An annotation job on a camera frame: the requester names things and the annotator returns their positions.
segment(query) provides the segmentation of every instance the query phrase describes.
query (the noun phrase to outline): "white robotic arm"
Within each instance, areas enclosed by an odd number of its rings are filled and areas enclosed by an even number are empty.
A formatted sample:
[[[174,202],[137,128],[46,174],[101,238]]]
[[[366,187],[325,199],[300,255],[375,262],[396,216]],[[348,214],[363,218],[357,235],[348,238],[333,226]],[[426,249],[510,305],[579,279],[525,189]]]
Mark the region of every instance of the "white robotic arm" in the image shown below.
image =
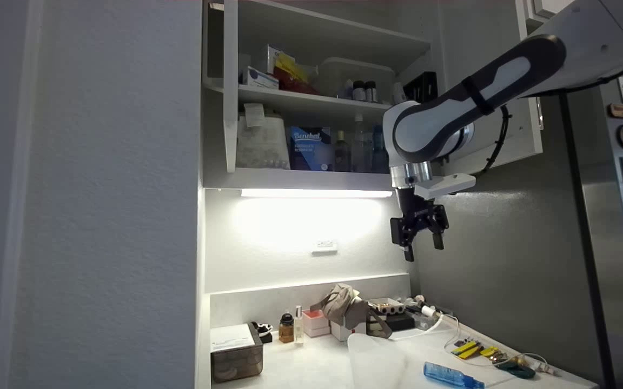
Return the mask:
[[[497,105],[537,93],[577,88],[623,69],[623,0],[575,0],[532,37],[492,61],[428,103],[404,102],[384,117],[391,185],[403,218],[391,218],[395,244],[411,249],[430,229],[443,249],[446,209],[436,199],[471,187],[473,174],[437,177],[430,161],[458,149],[471,122]]]

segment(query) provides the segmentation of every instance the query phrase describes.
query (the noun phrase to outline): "cabinet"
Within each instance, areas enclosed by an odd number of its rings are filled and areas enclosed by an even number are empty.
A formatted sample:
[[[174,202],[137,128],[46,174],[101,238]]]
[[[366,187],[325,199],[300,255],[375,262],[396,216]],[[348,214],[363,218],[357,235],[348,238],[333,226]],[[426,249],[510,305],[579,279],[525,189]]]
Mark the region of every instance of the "cabinet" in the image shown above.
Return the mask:
[[[473,0],[223,0],[211,1],[205,20],[205,185],[207,187],[389,187],[387,172],[273,171],[238,169],[234,135],[240,105],[266,103],[286,124],[305,122],[346,132],[378,128],[395,103],[391,83],[436,72],[439,88],[457,83],[525,34],[525,8],[516,1]],[[240,83],[247,65],[266,62],[266,47],[293,53],[309,65],[318,94]],[[335,97],[346,78],[378,82],[378,103]],[[512,130],[501,161],[542,150],[535,102],[516,102]],[[484,164],[497,135],[497,117],[477,122],[473,141],[446,171],[477,171]]]

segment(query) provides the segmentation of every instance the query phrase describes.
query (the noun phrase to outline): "black cable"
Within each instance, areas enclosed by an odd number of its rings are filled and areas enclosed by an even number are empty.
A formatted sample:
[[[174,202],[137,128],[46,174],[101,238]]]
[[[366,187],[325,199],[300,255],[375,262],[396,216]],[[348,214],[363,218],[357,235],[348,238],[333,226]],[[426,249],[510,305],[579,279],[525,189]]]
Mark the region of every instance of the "black cable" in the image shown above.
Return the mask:
[[[492,164],[497,159],[502,147],[504,147],[504,141],[506,141],[506,133],[509,133],[509,121],[510,121],[510,113],[506,105],[501,105],[501,113],[502,113],[502,128],[501,128],[501,139],[495,141],[495,147],[492,150],[492,155],[486,158],[486,164],[482,171],[473,172],[473,177],[482,177]]]
[[[543,94],[558,94],[558,93],[575,93],[575,91],[586,91],[586,88],[595,88],[600,83],[609,83],[610,80],[623,76],[623,69],[609,76],[609,78],[600,78],[598,82],[590,82],[590,83],[583,83],[583,86],[571,86],[571,88],[552,88],[552,91],[545,91],[545,93],[539,93],[539,94],[529,94],[529,97],[543,97]]]

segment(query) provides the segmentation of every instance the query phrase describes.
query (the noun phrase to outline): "light strip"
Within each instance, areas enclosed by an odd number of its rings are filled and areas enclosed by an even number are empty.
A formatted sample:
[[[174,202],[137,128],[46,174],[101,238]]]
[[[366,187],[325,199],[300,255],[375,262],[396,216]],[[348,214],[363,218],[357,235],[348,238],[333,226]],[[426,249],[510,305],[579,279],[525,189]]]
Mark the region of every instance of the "light strip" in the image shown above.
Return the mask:
[[[289,187],[242,187],[242,197],[255,199],[387,199],[391,189],[289,189]]]

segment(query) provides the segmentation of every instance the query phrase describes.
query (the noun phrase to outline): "stainless steel refrigerator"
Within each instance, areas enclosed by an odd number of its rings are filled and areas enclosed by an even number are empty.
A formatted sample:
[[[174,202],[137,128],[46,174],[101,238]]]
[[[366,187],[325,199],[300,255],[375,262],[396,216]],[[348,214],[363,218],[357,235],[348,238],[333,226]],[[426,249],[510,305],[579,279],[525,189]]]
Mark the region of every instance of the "stainless steel refrigerator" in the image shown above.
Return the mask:
[[[415,292],[601,387],[623,387],[622,82],[543,99],[543,155],[443,200],[446,250],[415,240]]]

